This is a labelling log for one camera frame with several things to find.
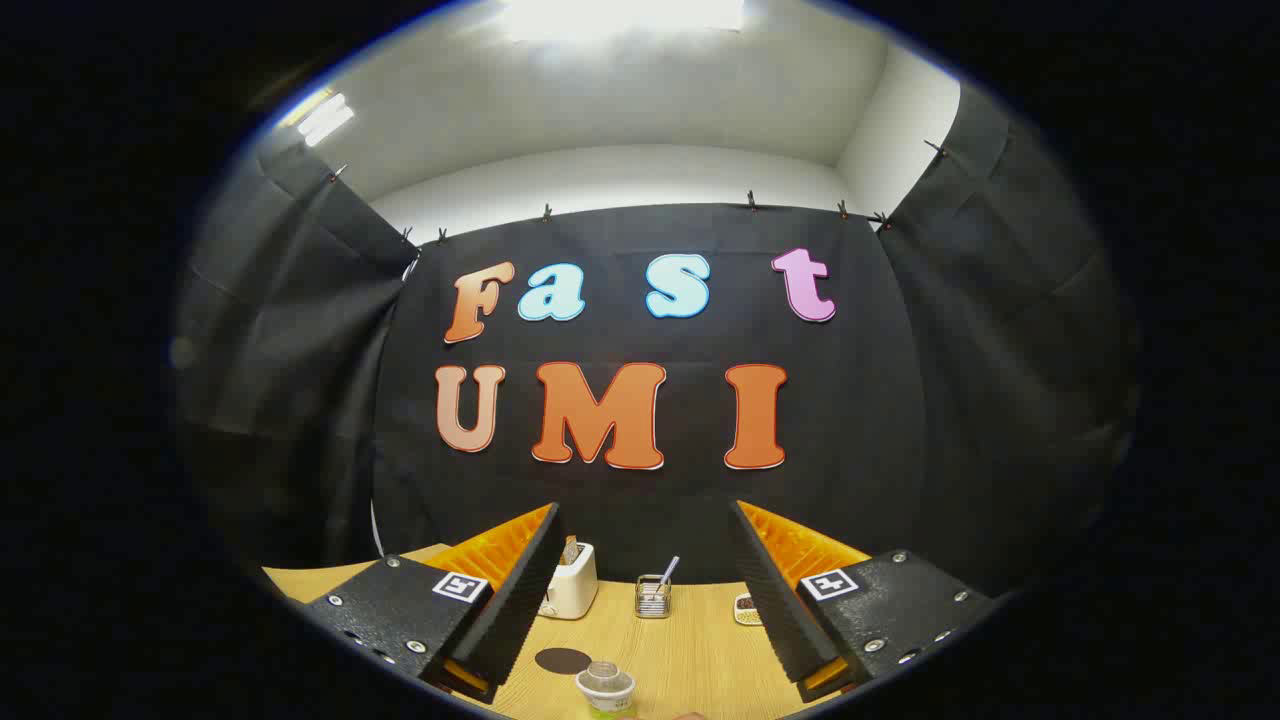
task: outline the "clear plastic cup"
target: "clear plastic cup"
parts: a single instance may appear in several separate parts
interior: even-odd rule
[[[616,720],[631,710],[631,694],[636,682],[631,675],[618,671],[612,662],[593,662],[573,676],[573,684],[586,696],[591,717]]]

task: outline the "cup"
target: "cup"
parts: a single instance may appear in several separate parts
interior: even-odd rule
[[[588,710],[595,720],[616,720],[631,710],[635,678],[620,673],[612,662],[593,662],[573,676],[573,684],[586,696]]]

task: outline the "black backdrop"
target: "black backdrop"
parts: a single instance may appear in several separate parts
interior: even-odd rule
[[[556,500],[607,579],[680,555],[682,582],[731,582],[726,509],[742,498],[1004,592],[1100,511],[1135,411],[1137,328],[1029,128],[965,87],[942,147],[874,233],[835,210],[667,205],[508,223],[419,255],[294,133],[269,133],[233,167],[182,275],[174,357],[195,479],[262,565],[372,557],[370,496],[393,552]],[[828,268],[828,322],[796,316],[769,266],[794,247]],[[710,301],[692,318],[645,309],[645,268],[668,252],[710,263]],[[503,261],[516,277],[484,333],[444,343],[453,282]],[[553,263],[584,269],[586,310],[521,319],[529,275]],[[625,363],[666,368],[664,466],[534,460],[535,370],[549,361],[580,364],[596,397]],[[723,462],[736,407],[724,372],[745,363],[787,372],[777,468]],[[507,369],[495,438],[460,452],[435,428],[434,372],[484,364]]]
[[[547,500],[625,580],[681,556],[684,582],[731,582],[731,498],[867,552],[909,547],[983,591],[1056,560],[1097,516],[1135,402],[1137,327],[1097,231],[1030,129],[961,92],[940,155],[888,227],[835,210],[733,205],[622,208],[532,219],[430,243],[397,301],[376,389],[374,498],[388,550],[454,543]],[[769,260],[826,263],[826,323],[787,305]],[[708,259],[710,301],[654,318],[645,268]],[[453,282],[511,261],[484,333],[445,345]],[[586,309],[527,322],[516,304],[553,263],[585,272]],[[530,456],[541,432],[538,365],[582,366],[599,398],[623,363],[658,363],[654,471]],[[768,363],[778,393],[773,469],[724,466],[733,389],[724,370]],[[479,454],[435,432],[440,365],[507,369],[497,432]],[[475,383],[460,418],[475,418]]]
[[[769,261],[806,247],[827,264],[819,295],[836,302],[826,323],[796,316]],[[645,268],[668,252],[710,263],[710,301],[692,318],[654,318]],[[484,333],[447,346],[453,281],[509,260]],[[575,319],[527,322],[516,301],[529,275],[552,263],[585,272],[586,309]],[[600,459],[548,464],[530,450],[541,434],[536,368],[572,361],[599,400],[623,363],[657,363],[654,424],[664,465],[620,470]],[[731,470],[735,393],[724,372],[744,363],[782,366],[778,443],[786,461]],[[497,364],[497,432],[479,454],[449,448],[435,430],[435,368]],[[923,397],[901,293],[864,220],[836,211],[666,205],[576,213],[511,223],[431,243],[397,302],[378,383],[380,464],[374,498],[389,548],[457,542],[521,509],[562,503],[566,528],[596,543],[608,579],[660,573],[681,556],[684,582],[737,579],[728,552],[728,500],[741,497],[869,551],[911,544],[922,492]],[[475,383],[461,418],[474,423]],[[394,460],[403,461],[396,465]]]

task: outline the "wooden table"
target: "wooden table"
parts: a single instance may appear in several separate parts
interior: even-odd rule
[[[445,547],[435,544],[401,557],[424,561]],[[371,564],[264,570],[284,594],[310,602]],[[800,702],[764,628],[733,621],[733,598],[744,592],[744,583],[676,584],[671,618],[643,620],[635,616],[632,583],[602,580],[586,616],[536,618],[493,705],[476,705],[517,720],[589,717],[573,676],[549,673],[534,662],[534,656],[549,647],[579,650],[630,673],[636,679],[634,711],[644,720],[672,720],[685,712],[701,712],[708,720],[774,720],[836,697]]]

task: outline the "light blue letter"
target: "light blue letter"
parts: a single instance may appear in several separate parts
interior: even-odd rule
[[[526,320],[556,318],[559,322],[577,318],[586,302],[582,301],[582,268],[570,263],[547,265],[529,277],[534,288],[520,299],[516,310]]]
[[[712,266],[701,255],[663,255],[649,263],[644,277],[658,291],[644,299],[654,318],[692,318],[712,297],[703,282]]]

